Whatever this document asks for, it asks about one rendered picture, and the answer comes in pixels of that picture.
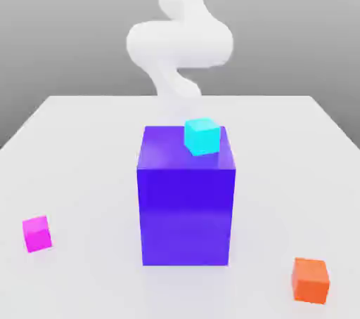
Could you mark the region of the small cyan cube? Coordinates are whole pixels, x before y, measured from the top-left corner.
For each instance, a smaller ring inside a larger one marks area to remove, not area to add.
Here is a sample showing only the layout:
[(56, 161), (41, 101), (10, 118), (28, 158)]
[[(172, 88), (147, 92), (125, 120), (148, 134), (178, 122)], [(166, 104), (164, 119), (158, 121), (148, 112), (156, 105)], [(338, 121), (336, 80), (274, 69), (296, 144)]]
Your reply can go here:
[(186, 121), (184, 145), (193, 156), (214, 154), (220, 149), (221, 128), (210, 118)]

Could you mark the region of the small magenta cube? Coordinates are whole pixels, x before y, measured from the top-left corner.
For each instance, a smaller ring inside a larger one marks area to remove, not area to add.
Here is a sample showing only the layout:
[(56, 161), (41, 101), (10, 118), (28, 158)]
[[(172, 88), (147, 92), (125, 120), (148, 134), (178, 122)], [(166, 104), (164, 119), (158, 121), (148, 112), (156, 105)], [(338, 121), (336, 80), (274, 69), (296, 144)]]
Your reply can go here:
[(51, 234), (46, 216), (38, 216), (22, 222), (27, 251), (37, 252), (52, 247)]

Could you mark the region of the small orange cube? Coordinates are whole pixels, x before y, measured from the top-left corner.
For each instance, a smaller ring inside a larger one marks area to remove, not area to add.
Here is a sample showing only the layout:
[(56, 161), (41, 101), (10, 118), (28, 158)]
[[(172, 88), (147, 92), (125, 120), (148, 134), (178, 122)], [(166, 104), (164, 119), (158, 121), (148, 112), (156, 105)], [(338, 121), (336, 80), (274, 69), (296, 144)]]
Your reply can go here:
[(292, 268), (294, 300), (325, 304), (329, 288), (330, 278), (325, 261), (295, 257)]

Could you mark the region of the large purple box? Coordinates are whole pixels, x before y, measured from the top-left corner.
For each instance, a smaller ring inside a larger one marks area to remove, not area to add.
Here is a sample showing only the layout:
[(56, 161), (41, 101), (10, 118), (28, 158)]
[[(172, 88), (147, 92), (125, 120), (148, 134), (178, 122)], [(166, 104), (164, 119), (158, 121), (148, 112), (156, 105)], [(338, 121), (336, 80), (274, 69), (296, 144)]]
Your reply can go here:
[(136, 173), (143, 265), (227, 265), (236, 166), (226, 129), (219, 152), (194, 156), (183, 127), (146, 126)]

